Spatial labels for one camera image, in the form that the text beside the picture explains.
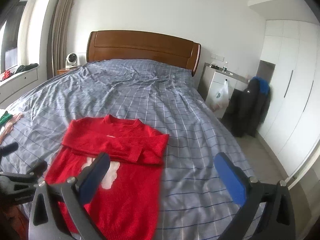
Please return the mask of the brown wooden headboard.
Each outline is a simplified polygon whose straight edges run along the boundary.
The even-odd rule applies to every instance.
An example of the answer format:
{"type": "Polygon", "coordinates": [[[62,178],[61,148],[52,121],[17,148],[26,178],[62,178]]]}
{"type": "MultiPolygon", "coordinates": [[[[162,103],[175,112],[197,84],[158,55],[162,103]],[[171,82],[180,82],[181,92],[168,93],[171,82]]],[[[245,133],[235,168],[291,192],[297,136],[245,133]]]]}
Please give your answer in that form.
{"type": "Polygon", "coordinates": [[[179,37],[135,30],[100,30],[90,33],[86,61],[146,59],[191,70],[195,75],[201,45],[179,37]]]}

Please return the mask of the white window drawer bench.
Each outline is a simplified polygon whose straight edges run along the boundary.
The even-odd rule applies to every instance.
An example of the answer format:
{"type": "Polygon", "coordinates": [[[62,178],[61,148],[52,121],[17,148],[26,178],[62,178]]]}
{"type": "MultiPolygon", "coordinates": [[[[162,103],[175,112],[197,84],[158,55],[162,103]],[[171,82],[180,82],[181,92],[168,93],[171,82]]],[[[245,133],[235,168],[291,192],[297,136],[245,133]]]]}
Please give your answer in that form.
{"type": "Polygon", "coordinates": [[[8,100],[15,93],[21,91],[28,85],[36,82],[38,78],[38,68],[14,74],[12,77],[1,81],[1,103],[8,100]]]}

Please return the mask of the white wardrobe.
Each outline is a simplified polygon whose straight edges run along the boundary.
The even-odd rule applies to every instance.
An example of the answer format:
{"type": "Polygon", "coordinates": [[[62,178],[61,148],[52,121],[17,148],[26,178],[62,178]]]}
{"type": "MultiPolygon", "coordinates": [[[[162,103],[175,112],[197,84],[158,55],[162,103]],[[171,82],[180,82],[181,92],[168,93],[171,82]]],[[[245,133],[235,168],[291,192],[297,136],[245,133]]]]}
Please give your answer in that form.
{"type": "Polygon", "coordinates": [[[319,141],[319,25],[267,21],[260,59],[275,67],[258,132],[291,179],[319,141]]]}

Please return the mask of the beige curtain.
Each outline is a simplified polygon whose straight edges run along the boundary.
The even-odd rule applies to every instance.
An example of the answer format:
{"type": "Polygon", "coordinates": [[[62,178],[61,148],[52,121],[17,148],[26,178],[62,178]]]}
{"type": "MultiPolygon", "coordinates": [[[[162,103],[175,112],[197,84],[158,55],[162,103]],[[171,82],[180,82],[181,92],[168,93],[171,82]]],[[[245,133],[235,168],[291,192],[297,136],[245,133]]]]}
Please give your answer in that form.
{"type": "Polygon", "coordinates": [[[67,58],[67,30],[73,0],[57,0],[50,24],[47,46],[47,77],[51,79],[57,71],[65,68],[67,58]]]}

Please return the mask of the green and pink clothes pile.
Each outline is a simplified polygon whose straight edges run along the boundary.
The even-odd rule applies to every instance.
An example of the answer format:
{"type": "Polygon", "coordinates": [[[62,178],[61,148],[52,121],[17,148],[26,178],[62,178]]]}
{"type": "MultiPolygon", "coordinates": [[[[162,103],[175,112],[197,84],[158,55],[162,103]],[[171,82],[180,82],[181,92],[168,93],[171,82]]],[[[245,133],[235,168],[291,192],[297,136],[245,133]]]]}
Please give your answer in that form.
{"type": "Polygon", "coordinates": [[[5,137],[13,130],[14,124],[23,117],[23,113],[17,113],[12,116],[10,120],[1,128],[0,144],[4,141],[5,137]]]}

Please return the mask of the blue plaid bed cover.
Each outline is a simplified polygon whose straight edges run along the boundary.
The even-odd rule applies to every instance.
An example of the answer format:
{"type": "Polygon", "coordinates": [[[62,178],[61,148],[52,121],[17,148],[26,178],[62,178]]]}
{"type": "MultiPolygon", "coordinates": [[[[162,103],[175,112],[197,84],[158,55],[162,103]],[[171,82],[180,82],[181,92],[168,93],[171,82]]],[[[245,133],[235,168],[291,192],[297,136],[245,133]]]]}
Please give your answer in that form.
{"type": "Polygon", "coordinates": [[[232,221],[239,208],[218,177],[216,154],[253,174],[235,137],[194,88],[191,72],[156,61],[88,63],[39,85],[8,111],[23,114],[4,139],[19,145],[1,161],[2,171],[14,173],[39,160],[51,164],[74,119],[110,114],[167,133],[155,239],[218,239],[232,221]]]}

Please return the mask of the red knit sweater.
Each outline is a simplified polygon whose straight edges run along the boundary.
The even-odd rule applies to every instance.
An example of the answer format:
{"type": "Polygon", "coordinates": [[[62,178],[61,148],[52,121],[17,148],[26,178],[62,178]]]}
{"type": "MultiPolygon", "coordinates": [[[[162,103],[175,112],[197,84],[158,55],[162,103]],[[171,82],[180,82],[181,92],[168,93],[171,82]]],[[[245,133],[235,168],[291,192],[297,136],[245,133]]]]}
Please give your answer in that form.
{"type": "Polygon", "coordinates": [[[98,154],[108,154],[110,168],[86,211],[107,239],[152,239],[168,140],[167,134],[138,119],[107,115],[73,120],[45,180],[62,183],[91,165],[98,154]]]}

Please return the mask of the dark clothes on bench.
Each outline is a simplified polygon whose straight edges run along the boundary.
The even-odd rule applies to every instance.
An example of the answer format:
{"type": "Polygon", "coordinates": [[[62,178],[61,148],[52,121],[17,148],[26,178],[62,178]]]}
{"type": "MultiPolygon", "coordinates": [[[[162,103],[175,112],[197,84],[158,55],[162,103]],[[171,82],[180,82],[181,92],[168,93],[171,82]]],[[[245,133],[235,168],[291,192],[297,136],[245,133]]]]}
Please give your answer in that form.
{"type": "Polygon", "coordinates": [[[38,67],[38,66],[39,66],[38,63],[32,63],[32,64],[29,64],[29,65],[20,65],[20,66],[16,69],[15,74],[29,71],[29,70],[31,70],[31,69],[33,69],[33,68],[38,67]]]}

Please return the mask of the white bedside cabinet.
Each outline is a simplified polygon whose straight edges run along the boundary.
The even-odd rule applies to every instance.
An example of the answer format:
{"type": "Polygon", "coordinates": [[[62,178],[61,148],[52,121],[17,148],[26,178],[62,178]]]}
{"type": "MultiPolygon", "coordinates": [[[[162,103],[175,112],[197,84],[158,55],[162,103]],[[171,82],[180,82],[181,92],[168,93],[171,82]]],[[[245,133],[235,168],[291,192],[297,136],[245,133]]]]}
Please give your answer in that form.
{"type": "Polygon", "coordinates": [[[227,107],[217,109],[214,100],[225,82],[228,85],[228,99],[230,100],[234,91],[243,91],[247,88],[249,80],[228,70],[223,71],[218,66],[210,63],[204,64],[198,92],[203,97],[205,104],[220,119],[223,117],[227,107]]]}

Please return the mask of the black and blue jacket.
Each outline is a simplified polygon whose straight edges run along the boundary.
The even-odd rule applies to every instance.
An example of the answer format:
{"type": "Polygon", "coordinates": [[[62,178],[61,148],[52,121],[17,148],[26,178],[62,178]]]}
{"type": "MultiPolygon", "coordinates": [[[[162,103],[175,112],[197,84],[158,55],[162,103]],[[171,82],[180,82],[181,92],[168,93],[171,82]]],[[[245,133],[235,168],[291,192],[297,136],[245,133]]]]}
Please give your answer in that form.
{"type": "Polygon", "coordinates": [[[253,77],[243,90],[235,90],[222,117],[222,123],[234,137],[255,137],[259,125],[265,120],[271,101],[269,83],[253,77]]]}

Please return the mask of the wooden nightstand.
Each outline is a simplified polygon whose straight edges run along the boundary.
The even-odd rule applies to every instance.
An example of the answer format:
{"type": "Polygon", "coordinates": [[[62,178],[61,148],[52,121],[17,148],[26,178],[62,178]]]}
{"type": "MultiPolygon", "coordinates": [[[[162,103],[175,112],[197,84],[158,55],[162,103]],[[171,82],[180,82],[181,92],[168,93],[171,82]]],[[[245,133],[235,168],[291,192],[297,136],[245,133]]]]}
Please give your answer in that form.
{"type": "Polygon", "coordinates": [[[75,67],[71,67],[71,68],[64,68],[64,69],[58,69],[57,70],[57,75],[61,75],[61,74],[65,74],[67,72],[78,70],[79,68],[80,68],[80,66],[75,66],[75,67]]]}

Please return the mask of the small white fan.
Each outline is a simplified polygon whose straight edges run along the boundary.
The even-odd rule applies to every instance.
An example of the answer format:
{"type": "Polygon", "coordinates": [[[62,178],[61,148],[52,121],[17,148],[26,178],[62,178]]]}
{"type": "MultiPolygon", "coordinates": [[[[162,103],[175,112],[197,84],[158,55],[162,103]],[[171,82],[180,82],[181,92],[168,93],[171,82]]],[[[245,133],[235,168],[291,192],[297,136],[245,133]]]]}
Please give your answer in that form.
{"type": "Polygon", "coordinates": [[[78,56],[76,53],[69,53],[66,57],[66,69],[73,69],[78,67],[78,56]]]}

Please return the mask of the red cloth on bench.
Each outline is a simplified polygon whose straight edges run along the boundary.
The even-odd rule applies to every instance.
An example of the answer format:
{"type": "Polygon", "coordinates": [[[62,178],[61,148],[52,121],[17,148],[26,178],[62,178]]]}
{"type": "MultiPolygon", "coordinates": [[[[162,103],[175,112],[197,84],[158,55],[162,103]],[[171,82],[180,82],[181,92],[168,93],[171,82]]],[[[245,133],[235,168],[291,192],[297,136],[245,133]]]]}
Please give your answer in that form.
{"type": "Polygon", "coordinates": [[[4,81],[4,80],[6,80],[6,79],[10,78],[11,76],[12,76],[11,71],[6,70],[6,71],[4,72],[4,74],[3,74],[2,81],[4,81]]]}

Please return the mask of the white plastic bag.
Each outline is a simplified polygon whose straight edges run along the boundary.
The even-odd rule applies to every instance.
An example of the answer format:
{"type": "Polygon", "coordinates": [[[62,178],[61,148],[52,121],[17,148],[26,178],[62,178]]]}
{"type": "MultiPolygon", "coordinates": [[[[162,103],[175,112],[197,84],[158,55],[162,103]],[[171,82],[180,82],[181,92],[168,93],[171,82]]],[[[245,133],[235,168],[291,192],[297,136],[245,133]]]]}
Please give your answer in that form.
{"type": "Polygon", "coordinates": [[[225,79],[224,84],[217,90],[212,99],[212,108],[214,111],[226,108],[229,104],[228,80],[225,79]]]}

